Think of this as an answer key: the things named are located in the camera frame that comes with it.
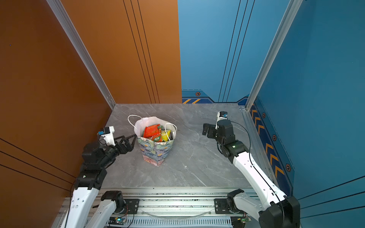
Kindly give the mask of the floral paper gift bag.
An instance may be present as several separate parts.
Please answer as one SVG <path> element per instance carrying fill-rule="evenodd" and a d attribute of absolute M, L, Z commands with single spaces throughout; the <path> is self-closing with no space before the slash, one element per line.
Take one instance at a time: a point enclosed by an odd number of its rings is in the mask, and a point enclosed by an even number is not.
<path fill-rule="evenodd" d="M 140 117 L 138 115 L 129 115 L 128 122 L 134 128 L 137 135 L 137 141 L 140 146 L 144 161 L 159 167 L 166 157 L 169 155 L 174 145 L 174 140 L 177 134 L 177 126 L 168 121 L 164 121 L 155 116 Z M 160 130 L 171 130 L 171 141 L 168 142 L 154 142 L 150 138 L 144 138 L 144 130 L 147 126 L 160 124 Z"/>

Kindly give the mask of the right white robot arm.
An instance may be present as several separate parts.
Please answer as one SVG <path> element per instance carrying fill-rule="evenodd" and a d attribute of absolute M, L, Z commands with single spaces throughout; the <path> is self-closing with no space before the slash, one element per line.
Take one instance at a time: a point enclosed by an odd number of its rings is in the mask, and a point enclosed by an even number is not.
<path fill-rule="evenodd" d="M 262 228 L 301 226 L 298 200 L 287 196 L 258 166 L 251 155 L 250 146 L 236 139 L 230 120 L 205 123 L 202 134 L 217 142 L 221 154 L 245 176 L 259 198 L 254 200 L 241 189 L 228 193 L 227 203 L 233 213 L 246 212 Z"/>

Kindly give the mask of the green orange snack packet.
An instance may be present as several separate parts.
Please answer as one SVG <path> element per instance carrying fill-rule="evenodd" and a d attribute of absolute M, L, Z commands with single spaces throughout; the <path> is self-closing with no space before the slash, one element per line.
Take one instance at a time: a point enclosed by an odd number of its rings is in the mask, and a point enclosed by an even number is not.
<path fill-rule="evenodd" d="M 150 138 L 150 140 L 152 140 L 152 141 L 154 141 L 154 142 L 156 142 L 156 143 L 161 143 L 161 142 L 163 142 L 163 138 L 162 138 L 161 133 L 158 133 L 158 134 L 156 134 L 156 135 L 152 136 L 152 137 Z"/>

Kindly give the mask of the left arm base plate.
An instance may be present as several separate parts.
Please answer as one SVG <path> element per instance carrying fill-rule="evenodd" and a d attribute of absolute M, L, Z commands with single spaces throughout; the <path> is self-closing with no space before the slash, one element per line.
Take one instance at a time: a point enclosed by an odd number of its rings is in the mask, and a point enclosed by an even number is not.
<path fill-rule="evenodd" d="M 113 212 L 113 215 L 136 215 L 139 208 L 139 199 L 124 199 L 123 202 L 116 202 L 116 210 Z"/>

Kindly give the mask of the yellow snack packet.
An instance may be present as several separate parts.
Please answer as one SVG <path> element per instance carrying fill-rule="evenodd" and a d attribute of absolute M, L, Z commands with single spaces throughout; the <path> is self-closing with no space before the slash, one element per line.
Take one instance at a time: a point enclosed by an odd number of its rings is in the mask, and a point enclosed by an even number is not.
<path fill-rule="evenodd" d="M 161 131 L 161 139 L 162 139 L 162 141 L 163 142 L 171 141 L 170 135 L 171 135 L 171 130 L 162 130 Z"/>

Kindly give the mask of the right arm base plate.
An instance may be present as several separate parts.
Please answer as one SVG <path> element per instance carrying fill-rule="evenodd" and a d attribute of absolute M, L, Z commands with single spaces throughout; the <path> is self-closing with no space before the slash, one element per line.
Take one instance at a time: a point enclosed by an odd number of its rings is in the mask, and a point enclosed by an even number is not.
<path fill-rule="evenodd" d="M 245 211 L 232 209 L 226 198 L 214 199 L 214 211 L 216 214 L 237 214 L 243 216 L 247 215 Z"/>

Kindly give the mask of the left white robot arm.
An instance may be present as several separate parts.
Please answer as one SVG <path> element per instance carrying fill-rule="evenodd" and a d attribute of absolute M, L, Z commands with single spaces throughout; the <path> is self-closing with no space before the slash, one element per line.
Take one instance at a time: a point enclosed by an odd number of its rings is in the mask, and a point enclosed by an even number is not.
<path fill-rule="evenodd" d="M 112 214 L 125 209 L 121 191 L 107 191 L 103 194 L 97 211 L 87 221 L 89 211 L 95 201 L 102 183 L 111 166 L 119 155 L 133 151 L 137 136 L 120 136 L 114 145 L 102 145 L 99 141 L 88 143 L 83 150 L 79 176 L 74 183 L 67 214 L 61 224 L 62 228 L 103 228 Z"/>

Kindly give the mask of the red small snack packet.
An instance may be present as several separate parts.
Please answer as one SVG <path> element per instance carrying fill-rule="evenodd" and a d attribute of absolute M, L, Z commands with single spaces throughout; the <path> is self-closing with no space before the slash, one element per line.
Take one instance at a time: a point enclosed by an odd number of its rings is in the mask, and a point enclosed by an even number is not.
<path fill-rule="evenodd" d="M 154 125 L 151 125 L 151 126 L 147 126 L 145 128 L 143 137 L 144 138 L 150 138 L 150 137 L 153 137 L 153 136 L 158 135 L 160 133 L 161 133 L 160 124 L 154 124 Z"/>

